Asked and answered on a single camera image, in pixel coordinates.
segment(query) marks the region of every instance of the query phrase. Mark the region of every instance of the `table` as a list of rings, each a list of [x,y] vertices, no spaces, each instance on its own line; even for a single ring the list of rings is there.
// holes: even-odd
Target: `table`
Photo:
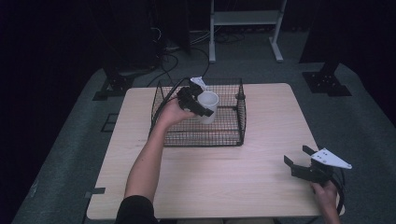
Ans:
[[[285,13],[287,0],[282,0],[279,10],[256,10],[256,11],[215,11],[215,0],[211,0],[210,9],[210,41],[209,61],[216,61],[215,52],[215,26],[216,25],[262,25],[274,24],[274,36],[269,37],[271,48],[278,63],[283,62],[282,54],[277,46],[280,26]]]
[[[130,89],[87,210],[90,219],[116,217],[127,176],[145,145],[155,88]],[[288,84],[244,85],[247,131],[241,147],[166,147],[154,198],[156,218],[317,216],[306,181],[292,177],[287,155],[307,166],[317,146]]]

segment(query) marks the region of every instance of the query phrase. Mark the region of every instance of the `wire mesh basket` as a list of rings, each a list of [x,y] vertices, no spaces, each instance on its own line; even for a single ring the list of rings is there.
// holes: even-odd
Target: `wire mesh basket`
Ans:
[[[219,104],[215,121],[202,124],[196,118],[186,119],[168,130],[165,147],[235,147],[242,146],[245,138],[247,112],[245,94],[241,78],[204,79],[207,91],[219,96]],[[163,99],[174,87],[175,81],[160,80],[154,96],[151,118],[159,108]],[[171,98],[188,81],[184,81],[175,90]]]

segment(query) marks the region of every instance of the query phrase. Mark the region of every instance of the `white paper cup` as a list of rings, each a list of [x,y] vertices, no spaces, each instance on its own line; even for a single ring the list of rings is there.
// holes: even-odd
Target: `white paper cup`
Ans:
[[[218,110],[219,97],[213,91],[204,91],[198,95],[198,103],[204,108],[213,110],[213,114],[210,117],[205,115],[197,116],[197,119],[203,124],[210,124],[215,120],[216,112]]]

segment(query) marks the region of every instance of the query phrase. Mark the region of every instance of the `hand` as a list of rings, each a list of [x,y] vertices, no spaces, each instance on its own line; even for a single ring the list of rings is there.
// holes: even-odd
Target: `hand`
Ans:
[[[323,186],[311,183],[311,188],[315,192],[315,199],[326,223],[340,223],[336,208],[337,187],[329,180]]]
[[[164,128],[168,129],[172,125],[194,116],[194,113],[182,110],[178,105],[177,99],[173,99],[163,107],[163,111],[157,120],[156,126],[162,125]]]

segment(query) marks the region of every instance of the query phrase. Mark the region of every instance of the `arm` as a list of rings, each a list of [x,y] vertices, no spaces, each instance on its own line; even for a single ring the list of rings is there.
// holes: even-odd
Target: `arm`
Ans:
[[[177,100],[171,100],[165,105],[147,143],[140,151],[129,173],[124,198],[141,195],[153,202],[160,177],[166,133],[172,125],[193,116],[193,113],[180,109]]]
[[[326,224],[340,224],[340,217],[337,213],[336,199],[337,188],[332,181],[327,181],[323,186],[318,183],[311,183],[315,192],[315,199]]]

